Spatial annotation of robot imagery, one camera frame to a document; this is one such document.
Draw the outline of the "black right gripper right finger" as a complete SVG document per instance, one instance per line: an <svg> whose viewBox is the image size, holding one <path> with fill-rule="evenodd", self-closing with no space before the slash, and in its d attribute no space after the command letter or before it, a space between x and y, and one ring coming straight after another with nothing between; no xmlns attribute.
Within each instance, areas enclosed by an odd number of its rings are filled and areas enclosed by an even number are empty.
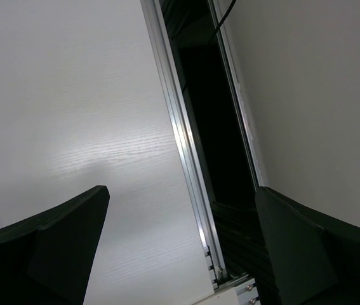
<svg viewBox="0 0 360 305"><path fill-rule="evenodd" d="M360 304L360 227L269 187L255 203L283 304Z"/></svg>

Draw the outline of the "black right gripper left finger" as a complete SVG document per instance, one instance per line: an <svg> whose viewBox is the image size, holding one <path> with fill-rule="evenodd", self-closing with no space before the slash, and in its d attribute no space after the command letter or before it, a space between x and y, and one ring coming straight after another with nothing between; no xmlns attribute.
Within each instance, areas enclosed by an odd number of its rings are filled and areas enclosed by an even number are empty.
<svg viewBox="0 0 360 305"><path fill-rule="evenodd" d="M0 229L0 304L83 304L109 205L95 186Z"/></svg>

